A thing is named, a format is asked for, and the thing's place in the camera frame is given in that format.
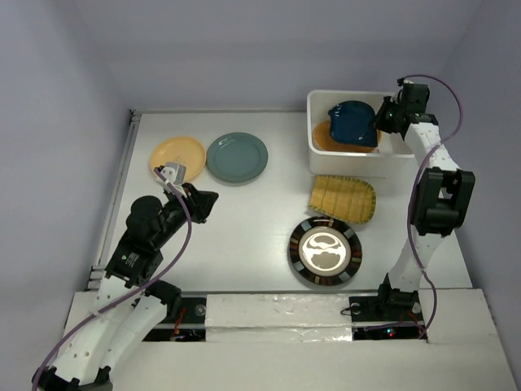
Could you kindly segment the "round woven orange basket plate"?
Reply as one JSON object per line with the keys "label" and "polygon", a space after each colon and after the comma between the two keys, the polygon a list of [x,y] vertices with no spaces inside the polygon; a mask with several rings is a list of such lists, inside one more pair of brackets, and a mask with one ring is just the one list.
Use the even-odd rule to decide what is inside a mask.
{"label": "round woven orange basket plate", "polygon": [[336,142],[330,135],[330,121],[323,121],[313,129],[312,139],[316,148],[326,152],[372,153],[378,147],[363,147]]}

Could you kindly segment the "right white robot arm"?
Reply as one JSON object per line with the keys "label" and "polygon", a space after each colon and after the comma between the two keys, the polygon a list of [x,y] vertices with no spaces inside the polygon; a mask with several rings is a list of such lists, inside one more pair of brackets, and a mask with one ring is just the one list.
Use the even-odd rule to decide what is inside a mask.
{"label": "right white robot arm", "polygon": [[450,156],[445,144],[454,133],[441,136],[439,122],[427,110],[428,85],[410,76],[398,80],[399,91],[384,98],[374,127],[398,134],[418,163],[407,208],[407,240],[396,264],[380,284],[376,313],[394,319],[418,303],[420,282],[430,281],[427,265],[437,247],[462,226],[475,186],[475,175]]}

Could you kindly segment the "dark blue leaf-shaped plate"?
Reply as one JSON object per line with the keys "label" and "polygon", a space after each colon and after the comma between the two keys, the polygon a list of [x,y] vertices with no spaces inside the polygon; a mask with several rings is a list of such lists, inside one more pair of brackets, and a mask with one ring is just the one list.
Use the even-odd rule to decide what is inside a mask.
{"label": "dark blue leaf-shaped plate", "polygon": [[337,103],[328,111],[330,136],[337,143],[358,147],[377,147],[378,131],[374,127],[375,112],[357,100]]}

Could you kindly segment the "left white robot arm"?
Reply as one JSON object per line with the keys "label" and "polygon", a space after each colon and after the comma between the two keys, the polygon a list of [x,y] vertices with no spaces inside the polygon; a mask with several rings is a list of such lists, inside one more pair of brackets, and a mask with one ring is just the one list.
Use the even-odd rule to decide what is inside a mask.
{"label": "left white robot arm", "polygon": [[183,226],[204,224],[219,195],[190,183],[164,193],[166,203],[153,195],[132,203],[89,315],[51,350],[33,389],[111,390],[117,365],[155,325],[179,315],[181,290],[162,280],[161,249]]}

